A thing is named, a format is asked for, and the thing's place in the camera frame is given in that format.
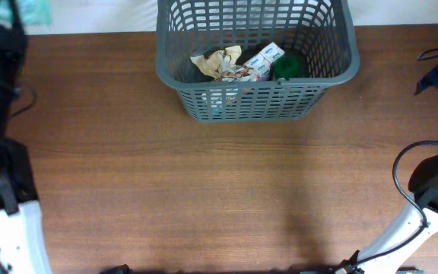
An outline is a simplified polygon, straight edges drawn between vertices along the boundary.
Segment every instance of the wooden table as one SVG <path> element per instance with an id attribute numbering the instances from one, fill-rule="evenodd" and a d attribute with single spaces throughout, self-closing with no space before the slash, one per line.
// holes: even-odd
<path id="1" fill-rule="evenodd" d="M 395 156 L 438 139 L 438 91 L 413 96 L 438 25 L 356 32 L 357 76 L 289 123 L 194 121 L 153 33 L 31 37 L 40 100 L 8 134 L 30 149 L 54 273 L 308 268 L 369 244 L 405 204 Z M 410 153 L 401 182 L 434 154 Z M 438 273 L 438 235 L 405 265 Z"/>

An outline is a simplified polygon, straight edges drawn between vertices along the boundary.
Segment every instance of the white wall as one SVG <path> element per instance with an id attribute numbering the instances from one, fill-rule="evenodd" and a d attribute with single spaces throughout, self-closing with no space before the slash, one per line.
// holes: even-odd
<path id="1" fill-rule="evenodd" d="M 155 31 L 157 1 L 53 0 L 53 25 L 29 33 Z M 438 0 L 348 1 L 355 25 L 438 23 Z"/>

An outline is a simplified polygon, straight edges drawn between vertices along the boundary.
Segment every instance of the light blue plastic bag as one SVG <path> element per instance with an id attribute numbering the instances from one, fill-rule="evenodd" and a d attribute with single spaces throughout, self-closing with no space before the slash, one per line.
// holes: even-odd
<path id="1" fill-rule="evenodd" d="M 23 25 L 50 25 L 52 13 L 49 0 L 16 0 Z M 8 0 L 0 1 L 0 19 L 12 21 Z"/>

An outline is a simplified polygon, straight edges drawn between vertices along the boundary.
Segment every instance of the green object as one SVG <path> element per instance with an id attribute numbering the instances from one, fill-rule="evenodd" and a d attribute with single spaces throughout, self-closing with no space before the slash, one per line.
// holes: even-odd
<path id="1" fill-rule="evenodd" d="M 273 77 L 278 80 L 285 78 L 298 78 L 300 74 L 300 65 L 298 59 L 294 56 L 284 55 L 273 63 Z"/>
<path id="2" fill-rule="evenodd" d="M 49 0 L 16 0 L 23 25 L 50 25 L 52 13 Z M 8 0 L 0 1 L 0 20 L 13 21 Z"/>

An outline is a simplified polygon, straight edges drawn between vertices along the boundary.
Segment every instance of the plastic basket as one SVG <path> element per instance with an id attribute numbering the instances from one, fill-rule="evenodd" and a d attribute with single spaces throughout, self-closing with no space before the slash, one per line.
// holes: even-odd
<path id="1" fill-rule="evenodd" d="M 201 122 L 299 119 L 360 66 L 346 0 L 160 0 L 156 70 Z M 200 82 L 190 56 L 276 42 L 306 56 L 309 77 Z"/>

